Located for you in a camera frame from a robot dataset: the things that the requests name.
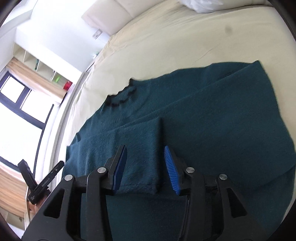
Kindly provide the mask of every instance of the bed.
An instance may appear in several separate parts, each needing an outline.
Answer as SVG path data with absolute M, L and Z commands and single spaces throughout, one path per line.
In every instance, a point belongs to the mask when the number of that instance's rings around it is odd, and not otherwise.
M 249 6 L 197 14 L 175 0 L 159 3 L 113 35 L 99 54 L 70 109 L 59 159 L 65 160 L 65 147 L 107 95 L 123 90 L 130 78 L 145 80 L 182 68 L 256 60 L 272 82 L 295 142 L 296 44 L 279 13 L 270 6 Z

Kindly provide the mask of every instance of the window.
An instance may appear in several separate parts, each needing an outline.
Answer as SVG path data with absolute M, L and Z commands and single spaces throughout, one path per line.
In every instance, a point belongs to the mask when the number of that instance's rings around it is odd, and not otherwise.
M 36 160 L 53 103 L 7 72 L 0 80 L 0 161 L 18 170 L 24 159 L 35 174 Z

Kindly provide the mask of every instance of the green sweater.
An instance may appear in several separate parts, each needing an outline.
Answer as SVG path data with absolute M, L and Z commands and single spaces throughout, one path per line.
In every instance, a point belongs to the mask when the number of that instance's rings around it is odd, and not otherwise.
M 294 144 L 258 61 L 130 80 L 76 134 L 63 175 L 87 175 L 120 144 L 128 160 L 118 194 L 107 197 L 114 241 L 177 240 L 185 202 L 171 188 L 164 145 L 205 175 L 227 174 L 269 234 L 292 197 Z

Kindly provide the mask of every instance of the power outlet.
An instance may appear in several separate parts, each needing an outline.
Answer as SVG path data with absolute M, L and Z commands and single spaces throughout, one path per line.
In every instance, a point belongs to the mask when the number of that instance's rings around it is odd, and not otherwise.
M 93 35 L 93 38 L 94 39 L 97 39 L 101 34 L 102 34 L 102 30 L 100 30 L 100 29 L 98 29 L 95 33 L 94 33 L 94 35 Z

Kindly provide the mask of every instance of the black tool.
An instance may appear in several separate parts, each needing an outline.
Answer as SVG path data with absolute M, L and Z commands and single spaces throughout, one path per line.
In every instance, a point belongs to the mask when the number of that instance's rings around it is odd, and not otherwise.
M 30 190 L 28 199 L 32 204 L 36 204 L 42 198 L 44 198 L 44 196 L 48 196 L 50 194 L 48 185 L 62 169 L 64 162 L 60 161 L 57 165 L 55 165 L 55 167 L 39 184 L 36 183 L 33 174 L 31 173 L 31 170 L 25 160 L 21 160 L 17 166 Z
M 86 193 L 87 241 L 112 241 L 106 196 L 120 187 L 127 149 L 120 146 L 103 167 L 87 176 L 65 176 L 26 229 L 23 241 L 83 241 L 80 233 L 81 196 Z
M 177 195 L 187 196 L 178 241 L 264 241 L 265 230 L 247 212 L 225 174 L 204 176 L 165 147 L 165 163 Z

